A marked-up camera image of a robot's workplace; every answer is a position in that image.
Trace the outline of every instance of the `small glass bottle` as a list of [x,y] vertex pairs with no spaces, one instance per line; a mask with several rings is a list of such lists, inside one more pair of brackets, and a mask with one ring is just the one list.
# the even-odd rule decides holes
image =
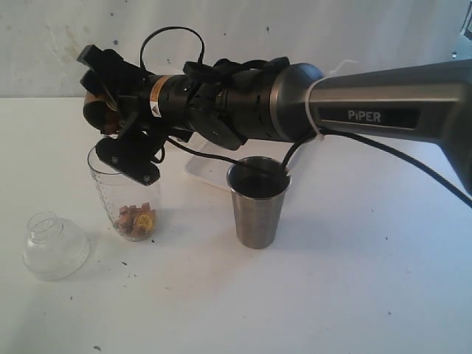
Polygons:
[[88,153],[87,161],[114,229],[130,241],[153,235],[159,221],[159,181],[150,186],[133,181],[101,162],[95,147]]
[[40,280],[59,280],[78,270],[90,254],[83,231],[53,212],[30,218],[23,252],[25,266]]

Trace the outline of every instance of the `white backdrop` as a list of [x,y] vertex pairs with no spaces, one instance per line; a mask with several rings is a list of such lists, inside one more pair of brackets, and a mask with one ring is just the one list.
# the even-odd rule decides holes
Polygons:
[[[0,97],[81,96],[86,44],[136,63],[151,31],[198,30],[206,60],[287,55],[326,72],[343,59],[372,71],[451,59],[469,0],[3,0]],[[198,41],[164,34],[146,51],[150,70],[196,59]]]

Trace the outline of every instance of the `white table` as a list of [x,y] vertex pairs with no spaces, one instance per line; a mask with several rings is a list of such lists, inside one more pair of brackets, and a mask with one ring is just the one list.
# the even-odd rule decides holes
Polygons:
[[[0,100],[0,353],[472,353],[472,211],[419,170],[342,138],[311,145],[274,244],[255,251],[229,194],[186,176],[188,155],[169,147],[160,235],[131,243],[90,178],[99,135],[81,111]],[[388,143],[457,182],[437,147]],[[60,282],[22,264],[41,210],[94,241]]]

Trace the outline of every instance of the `stainless steel cup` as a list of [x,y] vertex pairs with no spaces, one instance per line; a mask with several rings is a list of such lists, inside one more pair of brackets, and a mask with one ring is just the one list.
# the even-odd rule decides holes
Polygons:
[[229,168],[237,238],[251,249],[264,249],[275,238],[290,176],[278,173],[280,163],[269,157],[252,156]]

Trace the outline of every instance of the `piper logo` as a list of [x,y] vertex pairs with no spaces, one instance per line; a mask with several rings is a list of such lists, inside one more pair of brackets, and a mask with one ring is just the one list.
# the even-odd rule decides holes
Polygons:
[[349,121],[355,120],[356,122],[368,122],[368,123],[381,123],[381,112],[375,111],[347,111]]

